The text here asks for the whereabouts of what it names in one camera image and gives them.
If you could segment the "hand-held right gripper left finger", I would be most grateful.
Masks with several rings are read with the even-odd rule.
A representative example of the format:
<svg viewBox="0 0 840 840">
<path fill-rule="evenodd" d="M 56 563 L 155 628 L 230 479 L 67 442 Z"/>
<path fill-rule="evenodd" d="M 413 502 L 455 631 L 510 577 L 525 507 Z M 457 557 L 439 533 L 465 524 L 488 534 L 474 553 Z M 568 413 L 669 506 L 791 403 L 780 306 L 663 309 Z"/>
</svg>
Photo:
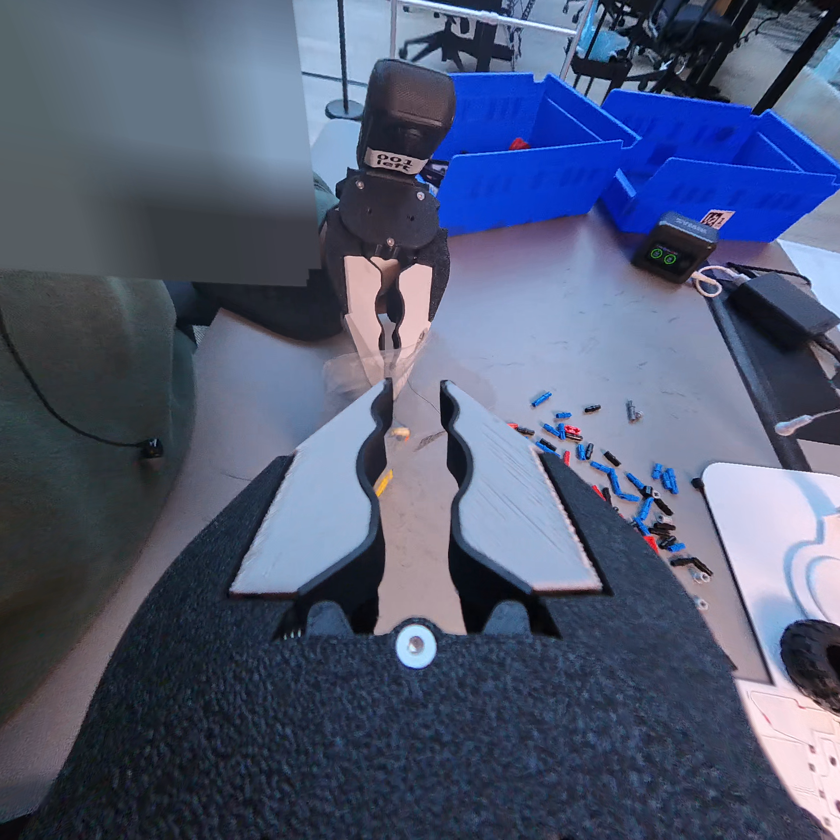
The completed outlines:
<svg viewBox="0 0 840 840">
<path fill-rule="evenodd" d="M 295 449 L 232 596 L 309 595 L 373 545 L 392 415 L 392 382 L 380 381 Z"/>
</svg>

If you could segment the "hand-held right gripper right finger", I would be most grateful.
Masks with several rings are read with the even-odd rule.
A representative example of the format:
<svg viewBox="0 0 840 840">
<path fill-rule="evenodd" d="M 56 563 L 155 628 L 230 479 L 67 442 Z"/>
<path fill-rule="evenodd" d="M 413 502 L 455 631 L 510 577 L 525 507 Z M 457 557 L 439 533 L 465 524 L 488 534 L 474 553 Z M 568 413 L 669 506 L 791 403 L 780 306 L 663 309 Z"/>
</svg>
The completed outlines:
<svg viewBox="0 0 840 840">
<path fill-rule="evenodd" d="M 439 402 L 457 485 L 450 513 L 456 559 L 524 595 L 602 592 L 535 446 L 452 381 L 441 381 Z"/>
</svg>

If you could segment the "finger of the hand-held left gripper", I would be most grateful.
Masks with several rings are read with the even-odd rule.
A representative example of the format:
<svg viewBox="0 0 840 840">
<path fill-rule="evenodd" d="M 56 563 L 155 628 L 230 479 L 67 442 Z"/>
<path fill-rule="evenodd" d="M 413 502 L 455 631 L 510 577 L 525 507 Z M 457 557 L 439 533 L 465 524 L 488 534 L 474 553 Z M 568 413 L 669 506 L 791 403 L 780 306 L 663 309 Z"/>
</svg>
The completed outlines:
<svg viewBox="0 0 840 840">
<path fill-rule="evenodd" d="M 360 355 L 374 355 L 382 349 L 383 336 L 377 304 L 397 279 L 400 263 L 394 258 L 348 255 L 343 270 L 348 309 L 345 326 Z"/>
<path fill-rule="evenodd" d="M 402 304 L 402 315 L 395 323 L 392 340 L 395 349 L 402 353 L 414 352 L 431 327 L 429 309 L 432 285 L 432 267 L 407 267 L 392 285 L 392 290 Z"/>
</svg>

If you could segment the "clear plastic bag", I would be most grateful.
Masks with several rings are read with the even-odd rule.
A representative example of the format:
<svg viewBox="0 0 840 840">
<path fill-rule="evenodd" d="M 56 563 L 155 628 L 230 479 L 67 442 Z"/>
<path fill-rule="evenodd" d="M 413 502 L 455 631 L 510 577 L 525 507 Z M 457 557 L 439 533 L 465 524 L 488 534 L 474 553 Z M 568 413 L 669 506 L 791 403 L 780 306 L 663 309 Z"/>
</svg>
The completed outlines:
<svg viewBox="0 0 840 840">
<path fill-rule="evenodd" d="M 396 402 L 430 341 L 424 333 L 419 342 L 404 349 L 353 351 L 328 360 L 322 367 L 326 407 L 338 413 L 383 380 L 391 380 Z"/>
</svg>

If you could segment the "pile of small toy parts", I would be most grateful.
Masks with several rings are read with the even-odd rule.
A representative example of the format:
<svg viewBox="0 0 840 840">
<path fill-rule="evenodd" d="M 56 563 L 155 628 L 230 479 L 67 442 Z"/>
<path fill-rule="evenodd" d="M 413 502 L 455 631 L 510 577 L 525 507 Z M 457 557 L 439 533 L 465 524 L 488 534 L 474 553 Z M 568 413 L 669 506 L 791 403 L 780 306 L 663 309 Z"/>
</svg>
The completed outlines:
<svg viewBox="0 0 840 840">
<path fill-rule="evenodd" d="M 535 416 L 528 423 L 507 425 L 543 453 L 554 453 L 566 466 L 572 460 L 598 473 L 592 489 L 619 518 L 637 532 L 673 570 L 684 570 L 697 585 L 711 582 L 713 570 L 691 554 L 679 538 L 669 498 L 679 494 L 673 468 L 654 462 L 647 475 L 636 475 L 609 448 L 597 447 L 584 434 L 574 412 L 551 410 L 551 419 Z"/>
</svg>

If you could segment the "grey desk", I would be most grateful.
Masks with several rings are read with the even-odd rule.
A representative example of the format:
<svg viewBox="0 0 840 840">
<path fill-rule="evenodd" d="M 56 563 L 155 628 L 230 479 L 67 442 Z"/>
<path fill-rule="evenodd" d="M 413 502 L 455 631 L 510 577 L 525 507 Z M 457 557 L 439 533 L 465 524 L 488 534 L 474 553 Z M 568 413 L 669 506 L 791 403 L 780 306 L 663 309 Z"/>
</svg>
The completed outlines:
<svg viewBox="0 0 840 840">
<path fill-rule="evenodd" d="M 717 641 L 747 681 L 771 681 L 726 555 L 692 477 L 714 462 L 780 461 L 707 304 L 634 269 L 602 211 L 456 237 L 452 276 L 425 352 L 395 402 L 411 428 L 391 441 L 395 477 L 382 501 L 387 546 L 376 631 L 422 616 L 463 634 L 448 577 L 449 506 L 456 490 L 445 436 L 433 438 L 438 384 L 453 380 L 499 417 L 533 425 L 529 402 L 551 390 L 560 410 L 602 403 L 584 424 L 638 476 L 655 460 L 678 472 L 678 512 L 689 550 L 715 570 L 704 592 Z M 323 366 L 346 339 L 307 346 L 219 312 L 194 357 L 190 447 L 134 566 L 87 632 L 2 726 L 2 821 L 31 812 L 57 776 L 102 671 L 145 596 L 174 558 L 279 455 L 340 409 Z"/>
</svg>

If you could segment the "blue plastic bin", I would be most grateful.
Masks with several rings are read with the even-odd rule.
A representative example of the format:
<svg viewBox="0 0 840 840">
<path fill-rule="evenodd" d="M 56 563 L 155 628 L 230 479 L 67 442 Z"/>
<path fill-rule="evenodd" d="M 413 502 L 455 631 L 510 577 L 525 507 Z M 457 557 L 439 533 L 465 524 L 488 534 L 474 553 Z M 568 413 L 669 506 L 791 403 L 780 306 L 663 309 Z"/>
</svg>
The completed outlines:
<svg viewBox="0 0 840 840">
<path fill-rule="evenodd" d="M 587 214 L 641 139 L 555 75 L 453 73 L 439 223 L 450 237 Z"/>
<path fill-rule="evenodd" d="M 625 233 L 676 212 L 769 243 L 838 191 L 838 163 L 772 111 L 625 90 L 602 108 L 637 136 L 602 195 Z"/>
</svg>

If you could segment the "white booklet stand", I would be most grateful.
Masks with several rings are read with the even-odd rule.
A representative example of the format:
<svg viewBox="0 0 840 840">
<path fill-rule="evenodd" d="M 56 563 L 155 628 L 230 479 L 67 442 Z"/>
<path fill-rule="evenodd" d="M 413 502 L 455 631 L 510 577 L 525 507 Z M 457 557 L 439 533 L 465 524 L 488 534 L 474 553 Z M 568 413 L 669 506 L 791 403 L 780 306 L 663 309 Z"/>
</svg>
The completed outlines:
<svg viewBox="0 0 840 840">
<path fill-rule="evenodd" d="M 770 679 L 797 693 L 781 658 L 785 628 L 838 624 L 839 478 L 729 463 L 701 478 Z"/>
</svg>

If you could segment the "black digital timer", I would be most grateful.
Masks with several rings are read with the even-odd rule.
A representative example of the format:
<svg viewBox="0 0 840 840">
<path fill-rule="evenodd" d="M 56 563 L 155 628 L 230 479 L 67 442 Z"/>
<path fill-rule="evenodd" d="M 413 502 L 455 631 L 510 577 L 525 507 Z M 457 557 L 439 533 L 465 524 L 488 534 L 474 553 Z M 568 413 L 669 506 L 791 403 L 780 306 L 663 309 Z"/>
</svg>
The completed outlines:
<svg viewBox="0 0 840 840">
<path fill-rule="evenodd" d="M 682 285 L 706 262 L 718 241 L 716 228 L 667 211 L 635 249 L 630 263 L 672 285 Z"/>
</svg>

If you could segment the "black toy tire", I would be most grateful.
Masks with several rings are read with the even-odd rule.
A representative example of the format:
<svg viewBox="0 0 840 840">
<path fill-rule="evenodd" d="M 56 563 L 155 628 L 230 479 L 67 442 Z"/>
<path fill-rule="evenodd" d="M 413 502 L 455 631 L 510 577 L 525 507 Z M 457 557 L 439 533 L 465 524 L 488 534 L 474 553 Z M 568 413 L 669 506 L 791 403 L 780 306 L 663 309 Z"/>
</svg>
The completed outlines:
<svg viewBox="0 0 840 840">
<path fill-rule="evenodd" d="M 839 625 L 808 619 L 787 626 L 780 656 L 793 685 L 817 706 L 839 715 Z"/>
</svg>

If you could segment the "black power brick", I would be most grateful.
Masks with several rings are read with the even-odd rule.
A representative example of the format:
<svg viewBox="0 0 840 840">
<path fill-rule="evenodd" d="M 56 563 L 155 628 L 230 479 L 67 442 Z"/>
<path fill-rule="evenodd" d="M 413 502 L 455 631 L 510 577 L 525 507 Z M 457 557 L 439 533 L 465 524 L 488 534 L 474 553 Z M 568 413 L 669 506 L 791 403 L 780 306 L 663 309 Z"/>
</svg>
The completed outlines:
<svg viewBox="0 0 840 840">
<path fill-rule="evenodd" d="M 777 272 L 739 283 L 727 304 L 783 350 L 825 338 L 839 323 L 832 310 Z"/>
</svg>

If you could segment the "white sticker sheet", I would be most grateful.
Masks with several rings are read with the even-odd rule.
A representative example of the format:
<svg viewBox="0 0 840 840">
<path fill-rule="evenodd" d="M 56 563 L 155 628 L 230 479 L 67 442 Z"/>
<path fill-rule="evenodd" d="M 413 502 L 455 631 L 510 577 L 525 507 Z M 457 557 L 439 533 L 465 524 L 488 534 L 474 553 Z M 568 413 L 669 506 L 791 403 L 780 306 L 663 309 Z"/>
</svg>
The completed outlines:
<svg viewBox="0 0 840 840">
<path fill-rule="evenodd" d="M 762 749 L 791 798 L 839 838 L 838 716 L 789 685 L 736 679 Z"/>
</svg>

